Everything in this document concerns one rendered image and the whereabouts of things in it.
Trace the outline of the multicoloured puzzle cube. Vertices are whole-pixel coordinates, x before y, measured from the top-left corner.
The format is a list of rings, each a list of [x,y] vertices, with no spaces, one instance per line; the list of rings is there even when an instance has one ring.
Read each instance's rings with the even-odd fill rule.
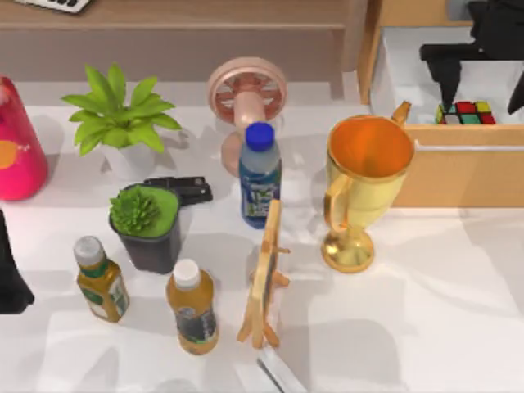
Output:
[[[443,125],[490,125],[496,124],[487,101],[454,102],[448,109],[441,104],[436,109],[435,124]]]

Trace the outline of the open wooden drawer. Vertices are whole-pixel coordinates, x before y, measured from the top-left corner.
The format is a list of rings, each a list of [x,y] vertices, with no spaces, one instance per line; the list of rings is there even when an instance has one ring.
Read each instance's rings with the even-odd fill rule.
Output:
[[[412,107],[407,124],[435,124],[440,89],[420,60],[424,43],[468,39],[466,22],[446,18],[446,0],[370,0],[358,61],[361,101],[376,115],[390,115],[402,102]],[[487,101],[496,124],[524,124],[524,108],[506,111],[524,71],[524,61],[466,61],[457,97]]]

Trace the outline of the pale wooden drawer front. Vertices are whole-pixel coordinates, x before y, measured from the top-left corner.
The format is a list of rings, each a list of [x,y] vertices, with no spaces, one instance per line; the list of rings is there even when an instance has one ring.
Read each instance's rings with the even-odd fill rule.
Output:
[[[427,145],[524,146],[524,124],[408,124]],[[524,208],[524,152],[417,151],[395,207]]]

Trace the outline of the gold trophy cup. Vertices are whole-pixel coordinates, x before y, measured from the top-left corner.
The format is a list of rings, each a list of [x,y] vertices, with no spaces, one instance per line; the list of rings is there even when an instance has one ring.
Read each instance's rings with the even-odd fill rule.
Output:
[[[339,272],[358,273],[373,262],[366,228],[391,207],[415,155],[404,129],[410,109],[404,101],[390,117],[351,116],[328,136],[323,217],[329,232],[321,252]]]

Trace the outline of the pink desk fan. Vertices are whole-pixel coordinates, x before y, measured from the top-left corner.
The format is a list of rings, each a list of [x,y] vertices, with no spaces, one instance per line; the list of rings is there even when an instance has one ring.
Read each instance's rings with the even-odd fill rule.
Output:
[[[287,101],[282,70],[260,57],[238,57],[224,62],[210,75],[207,100],[217,118],[234,126],[221,147],[223,167],[238,176],[245,129],[277,117]]]

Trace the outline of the blue-capped clear bottle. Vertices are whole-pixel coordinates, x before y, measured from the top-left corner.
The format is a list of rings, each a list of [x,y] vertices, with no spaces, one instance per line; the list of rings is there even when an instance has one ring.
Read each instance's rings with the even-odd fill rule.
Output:
[[[282,157],[273,126],[255,122],[246,127],[238,161],[242,218],[252,228],[264,228],[271,200],[280,199]]]

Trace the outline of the wooden shelf unit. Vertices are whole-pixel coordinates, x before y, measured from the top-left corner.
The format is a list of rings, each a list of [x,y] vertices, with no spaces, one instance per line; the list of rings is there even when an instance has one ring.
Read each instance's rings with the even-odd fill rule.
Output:
[[[293,79],[356,66],[368,0],[92,0],[77,16],[0,0],[0,74],[79,82],[117,62],[132,80],[200,82],[222,61],[267,58]]]

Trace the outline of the wooden framed blackboard on stand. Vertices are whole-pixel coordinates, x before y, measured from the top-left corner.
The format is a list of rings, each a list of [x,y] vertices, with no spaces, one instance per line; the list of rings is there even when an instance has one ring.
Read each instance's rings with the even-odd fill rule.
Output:
[[[279,246],[281,215],[280,200],[271,200],[257,264],[251,274],[242,325],[237,334],[238,341],[250,339],[257,350],[262,349],[265,343],[273,348],[280,344],[277,333],[269,325],[268,314],[274,287],[288,287],[290,283],[290,279],[278,271],[279,255],[291,253],[289,249]]]

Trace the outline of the black stapler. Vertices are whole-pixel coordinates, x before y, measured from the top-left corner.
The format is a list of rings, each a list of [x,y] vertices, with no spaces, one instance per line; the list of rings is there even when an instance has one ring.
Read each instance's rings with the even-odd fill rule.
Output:
[[[181,206],[192,206],[213,200],[210,185],[203,176],[147,178],[143,183],[175,191]]]

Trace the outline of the leafy plant in white pot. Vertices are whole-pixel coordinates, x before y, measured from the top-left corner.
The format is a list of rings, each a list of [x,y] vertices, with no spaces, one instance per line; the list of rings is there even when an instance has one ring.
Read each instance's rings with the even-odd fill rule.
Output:
[[[89,64],[84,71],[90,91],[61,98],[78,108],[69,122],[78,125],[74,145],[79,154],[99,149],[116,177],[146,178],[155,168],[156,156],[165,151],[157,129],[183,129],[169,114],[175,104],[155,91],[155,75],[139,80],[128,96],[127,79],[118,63],[112,63],[105,74]]]

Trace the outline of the succulent in dark grey pot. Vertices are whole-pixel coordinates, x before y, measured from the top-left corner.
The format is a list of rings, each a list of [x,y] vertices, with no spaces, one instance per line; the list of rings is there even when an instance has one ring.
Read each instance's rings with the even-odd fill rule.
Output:
[[[181,250],[178,194],[163,187],[132,184],[110,199],[109,224],[133,266],[171,273]]]

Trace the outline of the orange bottle with white cap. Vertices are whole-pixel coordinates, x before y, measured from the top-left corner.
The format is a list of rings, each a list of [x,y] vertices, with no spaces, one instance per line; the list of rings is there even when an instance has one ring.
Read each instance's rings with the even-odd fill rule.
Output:
[[[211,352],[219,339],[212,277],[185,258],[176,262],[165,290],[180,345],[193,355]]]

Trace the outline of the white and black keyboard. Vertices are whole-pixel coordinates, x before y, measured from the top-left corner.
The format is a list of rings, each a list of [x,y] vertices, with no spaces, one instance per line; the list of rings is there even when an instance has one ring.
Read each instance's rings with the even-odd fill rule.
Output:
[[[97,0],[12,0],[24,6],[55,11],[66,15],[79,15]]]

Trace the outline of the amber bottle with grey cap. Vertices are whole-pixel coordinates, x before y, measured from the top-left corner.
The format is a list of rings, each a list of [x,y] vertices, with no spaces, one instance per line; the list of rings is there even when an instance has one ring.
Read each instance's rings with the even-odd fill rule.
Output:
[[[94,236],[80,237],[73,252],[79,266],[77,284],[90,310],[98,318],[118,323],[130,304],[119,265]]]

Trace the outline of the pink cone-shaped bottle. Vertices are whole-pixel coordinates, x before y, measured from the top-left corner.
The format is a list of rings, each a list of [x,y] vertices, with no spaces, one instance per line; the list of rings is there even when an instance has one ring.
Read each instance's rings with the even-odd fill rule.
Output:
[[[0,75],[0,201],[32,197],[46,183],[47,159],[13,82]]]

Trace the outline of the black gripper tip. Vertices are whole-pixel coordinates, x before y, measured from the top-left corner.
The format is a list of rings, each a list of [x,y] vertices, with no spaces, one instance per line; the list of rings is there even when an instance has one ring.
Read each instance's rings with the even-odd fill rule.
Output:
[[[33,292],[16,266],[5,216],[0,209],[0,315],[21,314],[34,301]]]

